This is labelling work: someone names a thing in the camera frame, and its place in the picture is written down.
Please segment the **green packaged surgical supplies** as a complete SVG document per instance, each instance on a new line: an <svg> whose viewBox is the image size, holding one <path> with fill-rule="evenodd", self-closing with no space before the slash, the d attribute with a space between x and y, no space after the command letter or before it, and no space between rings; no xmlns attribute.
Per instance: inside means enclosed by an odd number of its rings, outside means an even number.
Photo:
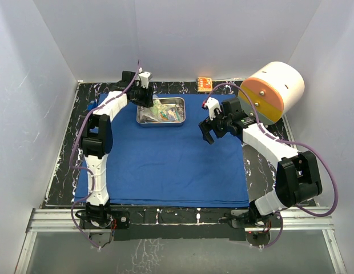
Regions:
<svg viewBox="0 0 354 274"><path fill-rule="evenodd" d="M158 119L166 120L165 114L165 106L160 102L158 98L153 99L153 106L150 107L150 111L154 114Z"/></svg>

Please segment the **metal instrument tray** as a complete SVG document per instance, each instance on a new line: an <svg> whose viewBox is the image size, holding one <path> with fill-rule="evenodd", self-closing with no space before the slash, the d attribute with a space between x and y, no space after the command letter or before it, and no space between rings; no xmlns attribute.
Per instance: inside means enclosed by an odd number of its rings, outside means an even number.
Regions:
<svg viewBox="0 0 354 274"><path fill-rule="evenodd" d="M142 127L181 126L186 120L186 104L182 97L152 97L153 106L138 106L136 122Z"/></svg>

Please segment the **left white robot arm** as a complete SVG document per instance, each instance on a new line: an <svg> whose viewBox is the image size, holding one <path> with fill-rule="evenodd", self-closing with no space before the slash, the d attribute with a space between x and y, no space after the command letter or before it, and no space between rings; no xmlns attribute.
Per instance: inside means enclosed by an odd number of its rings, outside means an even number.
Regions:
<svg viewBox="0 0 354 274"><path fill-rule="evenodd" d="M113 146L112 121L128 103L141 107L153 106L152 74L143 71L123 71L120 81L112 85L104 100L85 118L80 148L87 171L85 215L81 217L94 226L107 228L114 222L107 190L107 158Z"/></svg>

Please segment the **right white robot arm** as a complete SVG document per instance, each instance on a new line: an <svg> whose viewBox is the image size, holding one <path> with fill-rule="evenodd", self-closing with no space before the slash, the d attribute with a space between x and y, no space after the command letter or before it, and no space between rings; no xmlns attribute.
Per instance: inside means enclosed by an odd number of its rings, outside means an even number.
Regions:
<svg viewBox="0 0 354 274"><path fill-rule="evenodd" d="M203 139L214 142L230 133L253 147L276 168L275 188L250 202L247 212L238 217L246 224L263 226L269 216L320 195L323 191L317 158L311 151L300 152L281 143L241 108L238 99L219 102L209 98L203 103L209 116L199 123Z"/></svg>

